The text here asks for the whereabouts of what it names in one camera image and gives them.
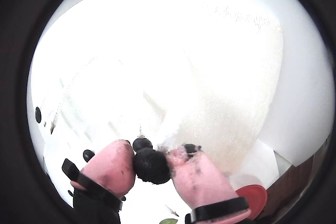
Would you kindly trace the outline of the pink covered gripper finger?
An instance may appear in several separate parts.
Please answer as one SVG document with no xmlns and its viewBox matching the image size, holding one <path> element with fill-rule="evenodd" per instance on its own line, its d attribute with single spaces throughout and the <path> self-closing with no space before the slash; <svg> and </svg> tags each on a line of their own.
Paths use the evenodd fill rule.
<svg viewBox="0 0 336 224">
<path fill-rule="evenodd" d="M 62 171 L 70 179 L 73 208 L 84 223 L 120 223 L 119 211 L 133 188 L 134 151 L 129 141 L 116 140 L 94 154 L 82 169 L 65 159 Z"/>
<path fill-rule="evenodd" d="M 186 223 L 239 223 L 249 217 L 246 198 L 199 147 L 182 145 L 165 157 L 177 193 L 191 208 Z"/>
</svg>

